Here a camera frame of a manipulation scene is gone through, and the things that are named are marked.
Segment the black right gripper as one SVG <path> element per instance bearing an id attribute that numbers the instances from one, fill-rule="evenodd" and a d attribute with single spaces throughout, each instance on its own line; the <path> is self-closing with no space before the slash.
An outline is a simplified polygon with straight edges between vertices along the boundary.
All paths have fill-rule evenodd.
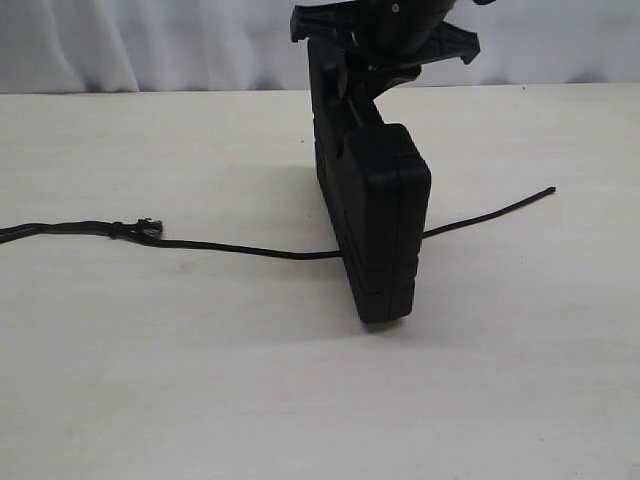
<path id="1" fill-rule="evenodd" d="M 309 64 L 336 68 L 333 103 L 335 149 L 358 128 L 384 120 L 372 95 L 415 80 L 421 67 L 458 58 L 470 64 L 480 53 L 478 35 L 445 21 L 453 1 L 343 1 L 294 7 L 290 37 L 318 52 Z"/>

